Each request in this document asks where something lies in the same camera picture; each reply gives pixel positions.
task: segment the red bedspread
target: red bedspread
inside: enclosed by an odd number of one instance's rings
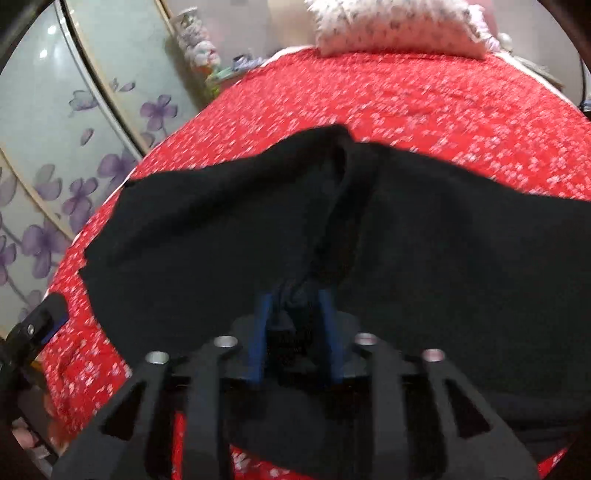
[[[357,53],[322,59],[306,50],[282,57],[249,74],[159,145],[134,178],[258,154],[298,130],[332,123],[346,124],[357,140],[432,155],[523,192],[591,200],[591,124],[492,56],[476,61]],[[116,200],[91,218],[50,289],[65,295],[70,320],[45,348],[43,364],[57,414],[72,434],[131,374],[93,317],[77,274],[84,249]],[[240,476],[293,478],[242,452],[234,451],[234,460]]]

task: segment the floral wardrobe door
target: floral wardrobe door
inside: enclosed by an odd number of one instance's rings
[[[41,303],[69,245],[0,157],[0,335]]]
[[[2,336],[41,301],[70,241],[141,159],[86,83],[63,22],[50,5],[0,72]],[[133,95],[137,87],[112,88]],[[144,111],[154,128],[175,113],[158,97]]]
[[[66,3],[85,53],[147,150],[202,110],[203,83],[183,60],[154,1]]]

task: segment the silver bolt head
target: silver bolt head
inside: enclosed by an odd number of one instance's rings
[[[429,348],[423,351],[422,357],[426,362],[441,362],[445,360],[445,352],[439,348]]]
[[[358,333],[355,335],[355,343],[361,346],[372,346],[378,343],[378,337],[373,333]]]
[[[170,355],[166,352],[150,352],[146,355],[146,361],[149,364],[164,365],[170,360]]]
[[[213,344],[218,348],[232,348],[238,344],[238,339],[231,335],[222,335],[215,337]]]

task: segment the pillow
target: pillow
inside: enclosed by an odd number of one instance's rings
[[[480,5],[470,5],[470,18],[478,30],[480,40],[486,45],[488,51],[500,52],[501,44],[491,33],[488,23],[484,16],[484,8]]]
[[[324,56],[356,50],[444,53],[482,59],[465,0],[306,0]]]

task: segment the black cloth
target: black cloth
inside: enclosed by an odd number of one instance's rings
[[[307,276],[395,348],[446,351],[515,430],[545,429],[530,445],[564,442],[591,405],[591,205],[344,127],[128,181],[85,256],[92,309],[131,366],[197,349]]]

